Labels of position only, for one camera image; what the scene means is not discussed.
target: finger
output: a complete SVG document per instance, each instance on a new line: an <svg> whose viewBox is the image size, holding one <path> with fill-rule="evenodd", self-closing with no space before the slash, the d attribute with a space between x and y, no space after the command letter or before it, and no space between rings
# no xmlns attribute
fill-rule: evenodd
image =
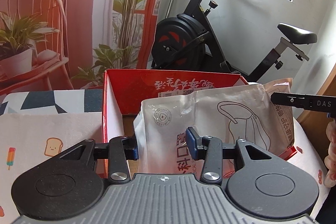
<svg viewBox="0 0 336 224"><path fill-rule="evenodd" d="M326 167L336 173L336 161L332 160L330 156L326 156L324 159L324 164Z"/></svg>
<svg viewBox="0 0 336 224"><path fill-rule="evenodd" d="M327 129L325 130L329 141L332 143L336 143L336 123L335 120L329 122L327 125Z"/></svg>
<svg viewBox="0 0 336 224"><path fill-rule="evenodd" d="M328 148L330 159L336 161L336 143L330 143Z"/></svg>
<svg viewBox="0 0 336 224"><path fill-rule="evenodd" d="M331 188L336 185L336 173L333 173L332 171L328 171L327 175L324 179L324 186Z"/></svg>

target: white pot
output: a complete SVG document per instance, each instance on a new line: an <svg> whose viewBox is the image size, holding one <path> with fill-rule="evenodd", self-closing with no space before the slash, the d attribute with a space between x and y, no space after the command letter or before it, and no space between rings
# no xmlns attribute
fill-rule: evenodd
<svg viewBox="0 0 336 224"><path fill-rule="evenodd" d="M32 70L33 50L28 49L22 53L14 55L0 61L2 71L8 78L20 75Z"/></svg>

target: ridged surface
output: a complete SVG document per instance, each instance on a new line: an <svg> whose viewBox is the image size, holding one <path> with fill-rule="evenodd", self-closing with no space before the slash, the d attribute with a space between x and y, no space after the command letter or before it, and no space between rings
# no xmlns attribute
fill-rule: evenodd
<svg viewBox="0 0 336 224"><path fill-rule="evenodd" d="M142 175L110 186L87 212L50 224L257 224L260 220L236 209L218 186L204 185L193 175ZM25 216L15 224L47 224ZM288 224L313 223L303 216Z"/></svg>

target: printed backdrop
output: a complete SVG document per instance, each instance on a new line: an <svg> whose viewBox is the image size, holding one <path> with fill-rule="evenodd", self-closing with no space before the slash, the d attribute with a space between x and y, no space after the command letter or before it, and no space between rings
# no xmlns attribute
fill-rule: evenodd
<svg viewBox="0 0 336 224"><path fill-rule="evenodd" d="M0 0L0 95L102 88L146 68L160 0Z"/></svg>

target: black knob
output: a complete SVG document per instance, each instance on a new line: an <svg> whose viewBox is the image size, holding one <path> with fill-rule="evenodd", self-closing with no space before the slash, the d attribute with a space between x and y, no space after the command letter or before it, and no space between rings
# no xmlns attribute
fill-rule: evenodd
<svg viewBox="0 0 336 224"><path fill-rule="evenodd" d="M275 68L276 69L281 69L283 63L281 61L278 61L276 64L275 64Z"/></svg>
<svg viewBox="0 0 336 224"><path fill-rule="evenodd" d="M296 57L298 58L298 60L303 61L302 56L297 54Z"/></svg>
<svg viewBox="0 0 336 224"><path fill-rule="evenodd" d="M218 7L218 4L217 4L216 2L214 2L213 0L211 0L211 1L209 2L209 6L210 6L212 9L215 9L215 8Z"/></svg>

